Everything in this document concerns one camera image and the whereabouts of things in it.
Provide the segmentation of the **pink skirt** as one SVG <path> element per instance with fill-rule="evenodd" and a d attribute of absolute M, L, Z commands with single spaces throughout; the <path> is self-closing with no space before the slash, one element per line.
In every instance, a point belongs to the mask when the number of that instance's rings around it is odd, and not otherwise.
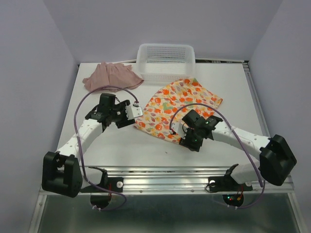
<path fill-rule="evenodd" d="M 106 85 L 135 89 L 142 83 L 143 79 L 133 71 L 131 65 L 121 63 L 97 64 L 91 76 L 83 79 L 84 87 L 89 92 Z"/>

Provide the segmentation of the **orange floral skirt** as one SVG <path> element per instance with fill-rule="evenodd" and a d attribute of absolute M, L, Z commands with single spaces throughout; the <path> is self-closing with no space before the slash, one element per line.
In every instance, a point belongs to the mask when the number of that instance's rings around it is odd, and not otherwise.
<path fill-rule="evenodd" d="M 134 127 L 159 139 L 177 144 L 179 135 L 170 134 L 170 120 L 181 122 L 185 114 L 194 109 L 204 118 L 214 114 L 206 104 L 217 109 L 223 99 L 205 89 L 195 78 L 180 79 L 158 90 L 143 109 L 143 116 L 136 119 Z"/>

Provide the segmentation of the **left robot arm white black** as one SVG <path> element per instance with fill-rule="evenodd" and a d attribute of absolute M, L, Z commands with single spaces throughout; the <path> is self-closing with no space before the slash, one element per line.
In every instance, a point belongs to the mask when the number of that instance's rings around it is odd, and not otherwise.
<path fill-rule="evenodd" d="M 101 94 L 99 103 L 85 116 L 80 127 L 74 119 L 74 135 L 55 152 L 47 152 L 43 158 L 42 189 L 48 192 L 75 197 L 88 186 L 104 192 L 108 187 L 105 170 L 90 181 L 86 175 L 84 153 L 112 123 L 117 128 L 133 124 L 128 118 L 130 100 L 116 102 L 114 94 Z"/>

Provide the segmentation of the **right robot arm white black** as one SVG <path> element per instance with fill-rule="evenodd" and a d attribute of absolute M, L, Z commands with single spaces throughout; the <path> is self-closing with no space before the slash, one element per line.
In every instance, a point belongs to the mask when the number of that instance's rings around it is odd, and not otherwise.
<path fill-rule="evenodd" d="M 292 150 L 284 137 L 253 134 L 230 126 L 223 118 L 204 118 L 195 110 L 188 112 L 181 123 L 173 123 L 171 130 L 181 138 L 179 145 L 198 152 L 203 140 L 222 142 L 245 152 L 247 164 L 232 165 L 217 185 L 235 189 L 240 184 L 255 180 L 281 186 L 297 164 Z"/>

